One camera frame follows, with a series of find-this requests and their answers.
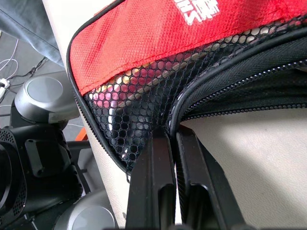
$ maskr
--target gray fabric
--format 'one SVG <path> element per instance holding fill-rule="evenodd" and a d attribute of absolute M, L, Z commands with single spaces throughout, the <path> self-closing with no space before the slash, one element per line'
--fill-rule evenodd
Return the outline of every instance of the gray fabric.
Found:
<path fill-rule="evenodd" d="M 40 54 L 64 66 L 41 0 L 1 0 L 0 30 L 30 43 Z"/>

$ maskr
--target black mesh pocket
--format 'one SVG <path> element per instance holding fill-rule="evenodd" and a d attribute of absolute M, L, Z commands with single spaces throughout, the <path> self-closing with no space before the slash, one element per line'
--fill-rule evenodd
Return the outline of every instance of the black mesh pocket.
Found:
<path fill-rule="evenodd" d="M 306 25 L 306 16 L 275 22 L 116 75 L 84 96 L 113 154 L 133 168 L 151 130 L 164 126 L 184 87 L 204 71 Z"/>

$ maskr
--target red nonwoven fabric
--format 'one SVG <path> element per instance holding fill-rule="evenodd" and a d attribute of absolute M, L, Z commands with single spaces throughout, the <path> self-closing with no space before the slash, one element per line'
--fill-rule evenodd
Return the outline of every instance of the red nonwoven fabric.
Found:
<path fill-rule="evenodd" d="M 126 0 L 74 38 L 71 68 L 84 95 L 133 67 L 306 12 L 306 0 Z"/>

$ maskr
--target black piping trim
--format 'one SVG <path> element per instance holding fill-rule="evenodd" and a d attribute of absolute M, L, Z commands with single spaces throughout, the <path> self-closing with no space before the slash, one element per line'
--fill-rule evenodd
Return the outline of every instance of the black piping trim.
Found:
<path fill-rule="evenodd" d="M 126 167 L 126 163 L 124 161 L 122 161 L 116 154 L 113 154 L 112 149 L 110 148 L 108 142 L 106 141 L 106 138 L 103 134 L 103 132 L 100 130 L 100 127 L 97 125 L 96 119 L 93 116 L 93 114 L 91 113 L 91 109 L 88 107 L 87 102 L 83 99 L 83 97 L 81 96 L 80 92 L 79 92 L 79 88 L 77 86 L 77 83 L 73 77 L 73 73 L 72 73 L 72 69 L 71 69 L 71 44 L 73 42 L 73 40 L 75 39 L 75 37 L 83 30 L 85 29 L 87 26 L 91 25 L 92 23 L 94 23 L 95 21 L 97 21 L 98 19 L 100 19 L 103 15 L 105 15 L 106 13 L 108 13 L 110 10 L 114 9 L 115 7 L 117 7 L 119 4 L 123 3 L 125 0 L 116 0 L 113 3 L 111 3 L 110 5 L 108 5 L 106 8 L 104 8 L 102 11 L 100 11 L 97 15 L 95 15 L 93 18 L 91 18 L 90 20 L 88 20 L 86 23 L 84 23 L 77 31 L 76 33 L 73 35 L 69 45 L 68 45 L 68 49 L 67 49 L 67 54 L 66 54 L 66 65 L 67 65 L 67 73 L 68 73 L 68 77 L 71 81 L 72 84 L 72 88 L 73 88 L 73 92 L 75 95 L 75 98 L 80 106 L 80 109 L 89 125 L 89 127 L 93 130 L 94 135 L 97 137 L 99 143 L 102 145 L 102 147 L 106 150 L 106 152 L 108 153 L 108 155 L 111 157 L 111 159 L 115 162 L 115 164 L 124 172 L 127 171 Z"/>
<path fill-rule="evenodd" d="M 199 85 L 201 85 L 203 82 L 205 82 L 206 80 L 213 78 L 214 76 L 216 76 L 218 73 L 230 68 L 231 66 L 234 66 L 235 64 L 250 58 L 251 56 L 254 56 L 260 52 L 263 52 L 265 50 L 268 50 L 270 48 L 273 48 L 275 46 L 287 43 L 289 41 L 293 41 L 295 39 L 299 39 L 303 36 L 307 35 L 307 27 L 302 28 L 302 29 L 298 29 L 286 34 L 283 34 L 279 37 L 273 38 L 271 40 L 268 40 L 267 42 L 264 42 L 262 44 L 259 44 L 257 46 L 255 46 L 254 48 L 251 48 L 245 52 L 243 52 L 242 54 L 234 57 L 233 59 L 223 63 L 222 65 L 218 66 L 217 68 L 213 69 L 212 71 L 209 72 L 205 72 L 203 74 L 201 74 L 195 81 L 192 81 L 183 91 L 183 93 L 180 94 L 180 96 L 177 99 L 177 102 L 174 104 L 174 107 L 172 109 L 171 112 L 171 116 L 170 119 L 168 120 L 167 124 L 169 127 L 169 135 L 171 138 L 175 138 L 176 137 L 176 131 L 179 128 L 179 124 L 180 124 L 180 120 L 181 117 L 179 116 L 181 107 L 183 105 L 183 103 L 185 102 L 185 100 L 187 99 L 187 97 L 197 89 L 197 87 Z"/>

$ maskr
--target orange object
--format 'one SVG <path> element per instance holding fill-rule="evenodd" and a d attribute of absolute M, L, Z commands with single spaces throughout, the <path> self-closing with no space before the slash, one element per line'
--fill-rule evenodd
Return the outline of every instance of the orange object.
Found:
<path fill-rule="evenodd" d="M 85 128 L 82 128 L 78 136 L 76 137 L 75 141 L 82 141 L 82 140 L 87 140 L 87 134 L 85 131 Z"/>

